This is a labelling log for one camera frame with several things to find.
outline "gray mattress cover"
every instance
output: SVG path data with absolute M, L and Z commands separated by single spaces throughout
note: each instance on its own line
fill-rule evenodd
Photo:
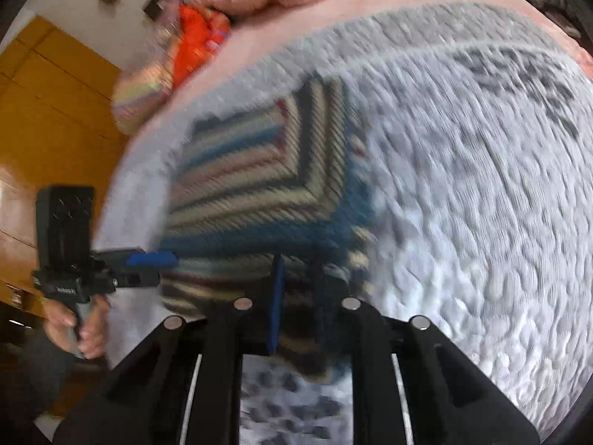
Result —
M 545 438 L 592 373 L 593 85 L 510 10 L 431 4 L 352 20 L 165 110 L 122 160 L 95 248 L 156 246 L 192 121 L 268 102 L 314 70 L 342 76 L 366 116 L 374 303 L 427 315 Z M 168 312 L 149 290 L 113 303 L 115 364 Z M 247 359 L 242 440 L 346 443 L 350 393 L 349 380 L 314 385 Z

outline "red cloth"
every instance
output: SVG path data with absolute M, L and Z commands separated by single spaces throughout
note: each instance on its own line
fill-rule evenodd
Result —
M 228 18 L 219 11 L 179 5 L 182 40 L 173 63 L 173 88 L 214 58 L 231 34 Z

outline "person's arm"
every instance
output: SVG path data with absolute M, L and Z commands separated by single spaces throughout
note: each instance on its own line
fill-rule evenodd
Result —
M 45 306 L 47 321 L 27 344 L 16 367 L 0 377 L 0 434 L 7 443 L 43 443 L 33 421 L 59 396 L 75 357 L 70 353 L 69 328 L 74 315 L 56 301 Z M 81 330 L 79 349 L 87 358 L 105 352 L 109 303 L 95 297 Z

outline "hand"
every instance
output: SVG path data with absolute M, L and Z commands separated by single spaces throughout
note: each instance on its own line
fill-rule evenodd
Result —
M 46 300 L 44 305 L 47 320 L 43 329 L 47 337 L 57 346 L 72 353 L 70 349 L 69 328 L 76 326 L 76 316 L 66 305 Z M 107 314 L 111 309 L 108 300 L 103 296 L 93 297 L 93 308 L 82 325 L 80 331 L 81 340 L 78 342 L 78 349 L 87 359 L 98 358 L 105 353 L 107 343 Z

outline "silver screw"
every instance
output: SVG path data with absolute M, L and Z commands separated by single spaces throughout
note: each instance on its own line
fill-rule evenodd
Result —
M 361 307 L 360 300 L 357 300 L 355 297 L 348 297 L 342 300 L 342 306 L 350 311 L 356 311 L 358 308 Z
M 249 298 L 239 298 L 235 301 L 235 308 L 239 311 L 247 311 L 251 306 L 253 306 L 253 301 Z
M 179 316 L 169 316 L 163 325 L 165 328 L 174 330 L 179 328 L 183 324 L 183 320 Z
M 426 316 L 419 314 L 411 319 L 411 325 L 416 329 L 424 331 L 431 325 L 431 321 Z

